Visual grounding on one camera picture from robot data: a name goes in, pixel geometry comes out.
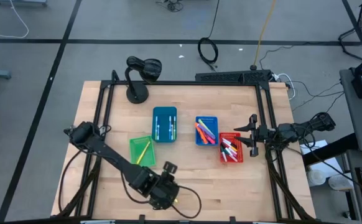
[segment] lamp head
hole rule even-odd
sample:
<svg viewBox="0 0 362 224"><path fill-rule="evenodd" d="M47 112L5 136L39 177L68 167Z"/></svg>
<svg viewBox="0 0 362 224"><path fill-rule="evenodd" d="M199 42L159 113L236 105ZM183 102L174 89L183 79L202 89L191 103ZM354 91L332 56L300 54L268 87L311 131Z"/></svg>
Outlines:
<svg viewBox="0 0 362 224"><path fill-rule="evenodd" d="M127 58L127 66L138 71L141 78L148 83L153 83L162 72L162 63L157 59L147 59L145 61L130 56Z"/></svg>

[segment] green tray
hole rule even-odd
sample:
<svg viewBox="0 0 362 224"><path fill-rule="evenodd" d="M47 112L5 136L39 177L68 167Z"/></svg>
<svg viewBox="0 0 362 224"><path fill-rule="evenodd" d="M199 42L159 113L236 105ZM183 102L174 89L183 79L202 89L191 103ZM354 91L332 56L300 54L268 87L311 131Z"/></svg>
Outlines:
<svg viewBox="0 0 362 224"><path fill-rule="evenodd" d="M142 154L149 141L151 143L146 149L145 155L139 165L147 167L156 165L154 145L150 136L130 139L130 158L132 164L137 164L139 156Z"/></svg>

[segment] lamp base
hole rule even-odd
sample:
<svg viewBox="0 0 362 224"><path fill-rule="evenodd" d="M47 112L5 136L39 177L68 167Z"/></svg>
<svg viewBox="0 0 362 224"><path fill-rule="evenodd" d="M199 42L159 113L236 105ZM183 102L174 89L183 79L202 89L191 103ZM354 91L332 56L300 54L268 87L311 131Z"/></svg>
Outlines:
<svg viewBox="0 0 362 224"><path fill-rule="evenodd" d="M146 88L146 86L142 83L133 83L132 86L134 87L134 92L135 94L133 94L131 92L131 89L128 88L126 95L127 95L127 99L131 102L131 103L142 103L144 101L146 101L146 99L148 99L149 96L149 92L148 89Z"/></svg>

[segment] black lamp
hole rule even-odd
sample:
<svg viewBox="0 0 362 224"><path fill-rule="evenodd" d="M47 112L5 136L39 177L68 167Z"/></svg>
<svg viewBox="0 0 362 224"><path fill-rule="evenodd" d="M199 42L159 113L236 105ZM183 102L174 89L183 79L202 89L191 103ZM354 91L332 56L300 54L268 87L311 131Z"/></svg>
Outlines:
<svg viewBox="0 0 362 224"><path fill-rule="evenodd" d="M127 89L127 99L131 103L142 103L148 98L148 89L142 83L132 84L130 72L138 71L141 78L148 83L156 81L162 71L162 63L157 59L141 60L137 57L130 56L127 58L128 68L124 72L129 88Z"/></svg>

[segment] concrete floor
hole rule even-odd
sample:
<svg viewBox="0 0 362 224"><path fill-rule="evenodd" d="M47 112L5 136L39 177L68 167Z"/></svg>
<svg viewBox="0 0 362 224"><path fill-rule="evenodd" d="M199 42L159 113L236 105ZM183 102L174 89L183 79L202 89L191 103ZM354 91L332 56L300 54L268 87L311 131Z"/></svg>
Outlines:
<svg viewBox="0 0 362 224"><path fill-rule="evenodd" d="M49 0L49 6L19 6L29 26L30 39L61 39L76 0ZM357 13L361 1L350 0ZM183 1L184 9L171 13L154 0L83 0L71 39L200 39L210 33L216 1ZM257 40L270 0L221 1L212 39ZM264 40L334 41L352 25L340 0L279 0ZM22 35L24 28L7 6L0 6L0 33ZM355 34L347 40L358 41ZM0 69L10 70L12 79L0 80L0 206L35 115L59 44L0 44ZM260 58L276 45L263 45ZM255 45L219 45L218 71L248 70ZM362 56L362 47L348 47ZM194 80L196 73L211 72L199 58L195 44L99 45L67 44L45 106L19 185L6 220L45 218L50 215L67 137L62 129L73 123L85 80L109 79L115 69L124 79L126 59L158 58L163 63L161 80ZM264 68L287 73L308 84L312 93L330 87L340 69L360 61L345 55L339 46L296 46L270 53ZM292 108L310 97L300 84ZM294 111L296 122L326 111L335 96L317 98ZM328 142L353 132L348 108L341 97L330 111L337 127L316 133ZM328 187L312 189L317 216L324 221L346 223L343 193Z"/></svg>

